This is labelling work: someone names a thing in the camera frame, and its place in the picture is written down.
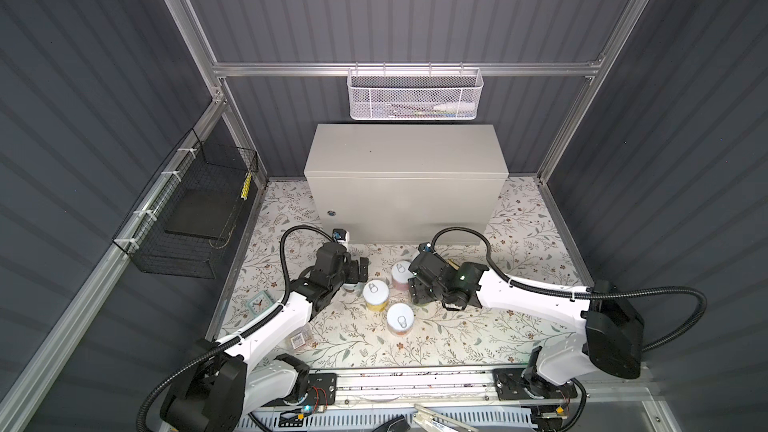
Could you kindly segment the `yellow label can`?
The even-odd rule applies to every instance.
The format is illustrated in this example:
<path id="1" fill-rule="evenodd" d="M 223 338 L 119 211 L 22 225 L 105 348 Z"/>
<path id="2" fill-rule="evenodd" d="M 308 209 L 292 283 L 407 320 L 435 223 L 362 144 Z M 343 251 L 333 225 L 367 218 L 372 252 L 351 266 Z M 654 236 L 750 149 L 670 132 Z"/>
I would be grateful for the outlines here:
<path id="1" fill-rule="evenodd" d="M 390 288 L 385 281 L 371 280 L 363 287 L 363 299 L 371 312 L 384 311 L 389 303 Z"/>

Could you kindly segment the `orange peach label can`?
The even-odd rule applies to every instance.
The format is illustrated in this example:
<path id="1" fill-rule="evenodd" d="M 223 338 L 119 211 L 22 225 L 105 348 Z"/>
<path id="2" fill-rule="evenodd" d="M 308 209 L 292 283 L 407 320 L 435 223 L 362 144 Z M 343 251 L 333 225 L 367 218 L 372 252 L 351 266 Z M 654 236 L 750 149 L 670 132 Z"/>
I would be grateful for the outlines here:
<path id="1" fill-rule="evenodd" d="M 408 334 L 414 326 L 414 321 L 414 311 L 408 304 L 395 303 L 387 310 L 387 327 L 395 335 L 403 336 Z"/>

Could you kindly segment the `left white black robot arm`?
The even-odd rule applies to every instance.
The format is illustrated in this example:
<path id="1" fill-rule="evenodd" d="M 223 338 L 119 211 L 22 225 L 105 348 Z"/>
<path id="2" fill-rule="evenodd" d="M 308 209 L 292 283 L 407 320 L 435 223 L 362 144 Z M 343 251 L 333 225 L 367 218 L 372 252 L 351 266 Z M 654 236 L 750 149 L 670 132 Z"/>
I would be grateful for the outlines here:
<path id="1" fill-rule="evenodd" d="M 161 419 L 178 431 L 232 431 L 247 413 L 276 399 L 302 395 L 309 367 L 281 354 L 262 360 L 291 334 L 304 328 L 342 288 L 368 281 L 370 260 L 327 242 L 315 263 L 289 282 L 287 298 L 262 319 L 222 338 L 200 341 L 204 358 L 177 374 L 167 386 Z"/>

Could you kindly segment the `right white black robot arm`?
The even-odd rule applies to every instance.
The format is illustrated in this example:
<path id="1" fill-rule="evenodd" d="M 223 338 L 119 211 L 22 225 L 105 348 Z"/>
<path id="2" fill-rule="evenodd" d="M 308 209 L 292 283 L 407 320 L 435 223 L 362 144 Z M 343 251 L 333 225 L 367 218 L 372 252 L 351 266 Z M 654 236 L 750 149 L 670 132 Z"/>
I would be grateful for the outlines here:
<path id="1" fill-rule="evenodd" d="M 412 298 L 445 309 L 468 307 L 523 313 L 552 322 L 566 335 L 535 346 L 528 363 L 510 379 L 533 399 L 575 395 L 574 380 L 597 371 L 621 379 L 641 375 L 644 322 L 624 299 L 578 299 L 587 287 L 566 287 L 497 274 L 490 266 L 454 266 L 439 254 L 421 251 L 408 266 Z"/>

